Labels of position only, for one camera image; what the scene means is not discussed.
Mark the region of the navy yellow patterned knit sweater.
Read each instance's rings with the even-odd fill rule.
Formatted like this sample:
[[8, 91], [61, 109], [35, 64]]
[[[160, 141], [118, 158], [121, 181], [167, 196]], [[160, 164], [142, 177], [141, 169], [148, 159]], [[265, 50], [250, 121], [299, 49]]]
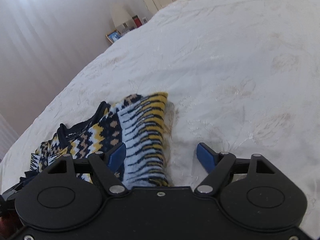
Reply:
[[63, 154], [82, 159], [124, 143], [126, 157], [115, 174], [128, 189], [168, 186], [163, 154], [167, 97], [166, 92], [156, 92], [132, 94], [114, 105], [103, 101], [88, 120], [70, 128], [61, 124], [53, 138], [31, 154], [30, 170], [20, 182], [26, 184]]

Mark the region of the white embroidered bedspread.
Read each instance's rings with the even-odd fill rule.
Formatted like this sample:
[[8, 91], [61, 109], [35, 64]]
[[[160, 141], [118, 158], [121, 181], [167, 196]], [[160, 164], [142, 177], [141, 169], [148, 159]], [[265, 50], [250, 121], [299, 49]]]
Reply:
[[319, 0], [177, 0], [89, 63], [13, 144], [1, 190], [29, 170], [59, 124], [99, 104], [166, 92], [163, 154], [170, 185], [197, 187], [195, 148], [257, 153], [308, 199], [301, 224], [319, 236]]

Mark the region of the white table lamp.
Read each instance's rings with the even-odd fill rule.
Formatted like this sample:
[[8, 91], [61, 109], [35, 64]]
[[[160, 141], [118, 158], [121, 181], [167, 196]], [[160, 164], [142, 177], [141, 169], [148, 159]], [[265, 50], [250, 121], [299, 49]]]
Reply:
[[132, 20], [132, 17], [121, 4], [111, 4], [111, 17], [115, 28], [120, 31], [121, 35], [125, 35], [130, 31], [131, 26], [128, 23]]

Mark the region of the white sheer curtain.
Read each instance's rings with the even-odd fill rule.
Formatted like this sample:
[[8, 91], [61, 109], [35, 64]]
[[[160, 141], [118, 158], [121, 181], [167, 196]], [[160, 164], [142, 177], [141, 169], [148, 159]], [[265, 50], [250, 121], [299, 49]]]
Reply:
[[96, 56], [113, 30], [113, 2], [1, 0], [1, 154]]

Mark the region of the red bottle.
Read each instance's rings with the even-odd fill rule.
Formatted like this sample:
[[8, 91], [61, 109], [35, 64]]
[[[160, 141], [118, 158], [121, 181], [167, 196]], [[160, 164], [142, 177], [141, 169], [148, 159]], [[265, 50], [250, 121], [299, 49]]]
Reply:
[[137, 15], [133, 16], [133, 21], [137, 28], [141, 27], [143, 24]]

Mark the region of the small white jar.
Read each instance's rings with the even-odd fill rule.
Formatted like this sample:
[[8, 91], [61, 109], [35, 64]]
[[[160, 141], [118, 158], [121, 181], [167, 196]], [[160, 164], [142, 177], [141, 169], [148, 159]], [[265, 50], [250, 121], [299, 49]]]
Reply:
[[142, 22], [143, 22], [143, 24], [146, 24], [146, 23], [148, 23], [148, 19], [146, 17], [144, 17], [144, 18], [142, 18]]

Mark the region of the gold picture frame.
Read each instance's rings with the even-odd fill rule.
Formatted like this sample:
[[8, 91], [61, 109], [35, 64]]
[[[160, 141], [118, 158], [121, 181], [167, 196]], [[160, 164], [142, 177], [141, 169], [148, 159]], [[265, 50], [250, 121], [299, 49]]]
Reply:
[[114, 42], [119, 40], [121, 37], [122, 35], [117, 29], [106, 35], [106, 38], [111, 42], [111, 44], [114, 44]]

